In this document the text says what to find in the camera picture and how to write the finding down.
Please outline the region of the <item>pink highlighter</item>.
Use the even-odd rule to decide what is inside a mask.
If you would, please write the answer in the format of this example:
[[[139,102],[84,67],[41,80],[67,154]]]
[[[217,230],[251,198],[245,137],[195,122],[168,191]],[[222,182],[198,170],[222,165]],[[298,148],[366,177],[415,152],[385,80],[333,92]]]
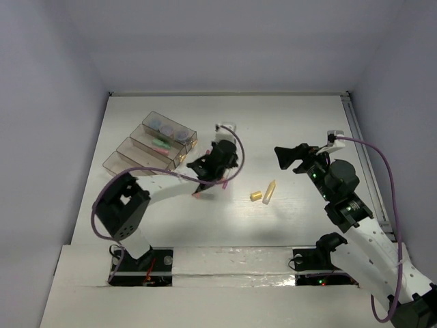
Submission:
[[[158,146],[158,147],[153,147],[152,149],[160,154],[165,155],[165,156],[169,155],[169,149],[166,147],[159,147]]]

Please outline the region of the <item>purple glitter jar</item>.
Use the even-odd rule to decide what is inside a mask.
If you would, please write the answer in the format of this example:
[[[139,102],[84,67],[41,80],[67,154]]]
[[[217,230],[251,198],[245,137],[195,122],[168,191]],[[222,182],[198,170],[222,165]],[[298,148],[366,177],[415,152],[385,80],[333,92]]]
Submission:
[[[169,137],[169,138],[173,138],[175,130],[171,125],[163,125],[163,127],[159,130],[160,133],[162,133],[163,135]]]
[[[190,139],[190,133],[187,130],[177,131],[175,132],[174,139],[181,144],[186,144]]]

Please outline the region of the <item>green highlighter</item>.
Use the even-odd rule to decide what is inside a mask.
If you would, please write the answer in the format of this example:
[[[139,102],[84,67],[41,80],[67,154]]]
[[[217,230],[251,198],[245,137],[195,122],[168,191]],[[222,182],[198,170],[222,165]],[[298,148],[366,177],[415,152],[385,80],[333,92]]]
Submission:
[[[161,139],[153,139],[152,143],[155,146],[159,146],[159,147],[166,147],[166,148],[170,148],[171,147],[167,142],[165,142],[165,141],[163,141]]]

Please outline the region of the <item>blue glitter jar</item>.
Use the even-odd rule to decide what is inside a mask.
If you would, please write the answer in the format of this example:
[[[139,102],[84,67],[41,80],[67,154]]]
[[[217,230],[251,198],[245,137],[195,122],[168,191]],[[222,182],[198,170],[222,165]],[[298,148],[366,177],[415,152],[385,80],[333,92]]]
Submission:
[[[158,118],[152,118],[152,119],[147,123],[147,125],[148,125],[150,128],[152,128],[152,129],[154,129],[154,130],[156,130],[156,131],[159,131],[159,130],[163,127],[163,122],[162,122],[160,119],[158,119]]]

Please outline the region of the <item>clear highlighter orange tip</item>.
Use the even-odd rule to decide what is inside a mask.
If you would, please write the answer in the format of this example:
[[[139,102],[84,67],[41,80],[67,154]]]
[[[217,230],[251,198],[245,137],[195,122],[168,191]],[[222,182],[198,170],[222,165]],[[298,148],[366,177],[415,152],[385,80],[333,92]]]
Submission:
[[[198,200],[214,200],[216,198],[215,194],[211,193],[195,193],[193,197]]]

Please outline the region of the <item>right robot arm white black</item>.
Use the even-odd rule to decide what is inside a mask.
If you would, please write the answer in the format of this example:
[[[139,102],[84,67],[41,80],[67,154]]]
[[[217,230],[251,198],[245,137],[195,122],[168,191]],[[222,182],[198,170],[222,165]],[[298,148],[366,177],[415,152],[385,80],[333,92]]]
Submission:
[[[401,243],[386,235],[357,196],[359,179],[354,166],[330,160],[329,154],[342,147],[302,143],[274,149],[282,170],[300,161],[294,173],[308,175],[326,201],[327,217],[339,228],[322,236],[315,247],[294,249],[291,268],[297,272],[341,270],[370,293],[372,304],[379,303],[386,310],[394,327],[433,327],[436,284],[414,267]]]

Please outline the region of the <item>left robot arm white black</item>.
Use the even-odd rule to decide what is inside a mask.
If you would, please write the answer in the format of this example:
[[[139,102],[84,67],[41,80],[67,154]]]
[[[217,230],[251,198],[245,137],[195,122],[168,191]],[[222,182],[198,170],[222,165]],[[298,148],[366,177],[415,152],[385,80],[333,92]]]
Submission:
[[[130,168],[113,179],[99,193],[91,208],[91,227],[96,236],[113,241],[121,254],[118,262],[129,262],[142,271],[149,267],[153,247],[139,232],[139,225],[148,208],[180,195],[196,195],[223,183],[225,172],[237,167],[236,140],[212,142],[210,153],[188,163],[195,177],[158,169],[159,175],[135,178]]]

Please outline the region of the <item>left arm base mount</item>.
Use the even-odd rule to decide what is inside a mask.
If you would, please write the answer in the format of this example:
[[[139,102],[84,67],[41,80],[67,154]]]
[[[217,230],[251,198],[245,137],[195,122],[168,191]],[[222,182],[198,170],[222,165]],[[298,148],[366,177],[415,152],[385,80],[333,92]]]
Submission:
[[[112,256],[109,271],[109,285],[117,287],[167,287],[173,281],[173,248],[149,250],[144,256],[135,260],[118,245],[111,245]]]

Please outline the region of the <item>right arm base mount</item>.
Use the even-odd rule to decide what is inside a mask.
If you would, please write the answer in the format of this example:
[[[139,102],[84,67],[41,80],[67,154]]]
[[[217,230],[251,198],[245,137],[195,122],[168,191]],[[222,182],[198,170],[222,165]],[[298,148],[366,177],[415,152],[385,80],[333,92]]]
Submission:
[[[340,234],[323,235],[314,247],[293,249],[288,267],[297,273],[297,286],[340,286],[357,283],[339,268],[335,267],[330,255],[336,248],[346,244]]]

